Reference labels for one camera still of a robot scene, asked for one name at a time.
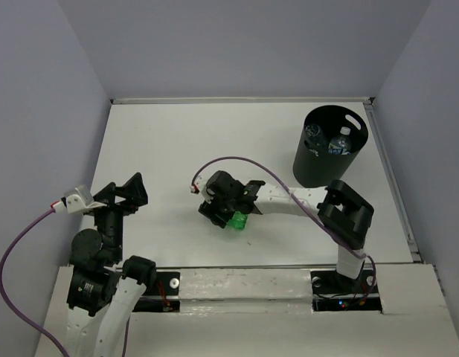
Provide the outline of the green plastic bottle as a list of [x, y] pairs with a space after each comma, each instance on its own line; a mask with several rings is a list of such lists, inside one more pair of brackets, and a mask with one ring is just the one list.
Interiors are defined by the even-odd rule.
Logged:
[[244, 231], [248, 221], [248, 214], [239, 211], [234, 212], [234, 215], [228, 220], [227, 226], [235, 231]]

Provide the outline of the clear bottle black cap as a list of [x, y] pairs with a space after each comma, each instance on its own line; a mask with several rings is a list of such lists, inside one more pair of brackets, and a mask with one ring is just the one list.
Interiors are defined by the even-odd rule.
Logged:
[[316, 123], [309, 123], [305, 126], [305, 133], [308, 139], [318, 148], [327, 150], [329, 141], [322, 128]]

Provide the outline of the clear bottle green white label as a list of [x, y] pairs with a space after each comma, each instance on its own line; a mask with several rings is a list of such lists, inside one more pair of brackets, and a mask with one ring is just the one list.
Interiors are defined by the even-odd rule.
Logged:
[[350, 155], [352, 143], [350, 140], [351, 129], [343, 126], [340, 132], [334, 136], [328, 145], [328, 153], [333, 155]]

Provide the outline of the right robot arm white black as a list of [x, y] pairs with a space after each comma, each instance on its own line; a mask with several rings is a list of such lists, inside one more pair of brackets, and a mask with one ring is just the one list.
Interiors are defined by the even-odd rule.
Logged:
[[293, 188], [262, 180], [243, 184], [218, 170], [210, 178], [194, 177], [190, 189], [203, 197], [198, 212], [222, 229], [243, 229], [247, 216], [252, 214], [311, 219], [338, 246], [332, 284], [348, 294], [360, 285], [374, 208], [345, 182], [334, 180], [315, 188]]

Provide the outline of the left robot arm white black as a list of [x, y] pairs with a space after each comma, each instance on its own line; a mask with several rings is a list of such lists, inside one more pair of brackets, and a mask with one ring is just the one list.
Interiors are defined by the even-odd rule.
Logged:
[[94, 219], [93, 228], [71, 241], [65, 350], [69, 356], [111, 356], [136, 303], [157, 278], [152, 260], [123, 258], [123, 220], [148, 203], [143, 178], [135, 173], [125, 184], [111, 182], [96, 194], [79, 186], [62, 203], [68, 213]]

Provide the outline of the black plastic bin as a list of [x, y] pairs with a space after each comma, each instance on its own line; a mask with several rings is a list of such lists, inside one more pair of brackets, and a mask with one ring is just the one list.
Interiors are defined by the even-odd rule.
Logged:
[[[352, 143], [350, 155], [333, 155], [327, 150], [316, 147], [307, 137], [305, 126], [318, 124], [327, 140], [340, 132], [343, 126], [349, 127]], [[354, 111], [337, 105], [320, 106], [305, 117], [301, 138], [295, 153], [292, 172], [297, 182], [304, 187], [328, 185], [334, 179], [340, 179], [352, 164], [369, 138], [368, 127]]]

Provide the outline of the white foam front board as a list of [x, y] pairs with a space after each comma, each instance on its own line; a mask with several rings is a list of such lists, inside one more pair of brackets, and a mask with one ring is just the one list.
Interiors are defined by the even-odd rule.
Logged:
[[299, 268], [192, 268], [181, 272], [180, 312], [192, 315], [304, 311], [310, 271]]

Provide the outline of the aluminium table edge rail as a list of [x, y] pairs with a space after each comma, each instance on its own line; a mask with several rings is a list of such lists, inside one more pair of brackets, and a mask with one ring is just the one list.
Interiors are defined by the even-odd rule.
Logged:
[[368, 103], [375, 97], [148, 97], [114, 98], [112, 105], [199, 103]]

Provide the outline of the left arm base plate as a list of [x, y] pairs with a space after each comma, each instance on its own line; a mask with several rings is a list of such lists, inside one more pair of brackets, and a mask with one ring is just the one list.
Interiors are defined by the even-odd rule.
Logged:
[[180, 310], [179, 271], [158, 270], [154, 285], [139, 298], [133, 312], [172, 313]]

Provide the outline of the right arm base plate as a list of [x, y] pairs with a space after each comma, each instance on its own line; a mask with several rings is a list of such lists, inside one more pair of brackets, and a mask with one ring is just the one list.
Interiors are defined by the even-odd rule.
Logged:
[[313, 271], [311, 287], [314, 312], [382, 312], [372, 269], [362, 270], [355, 280], [335, 270]]

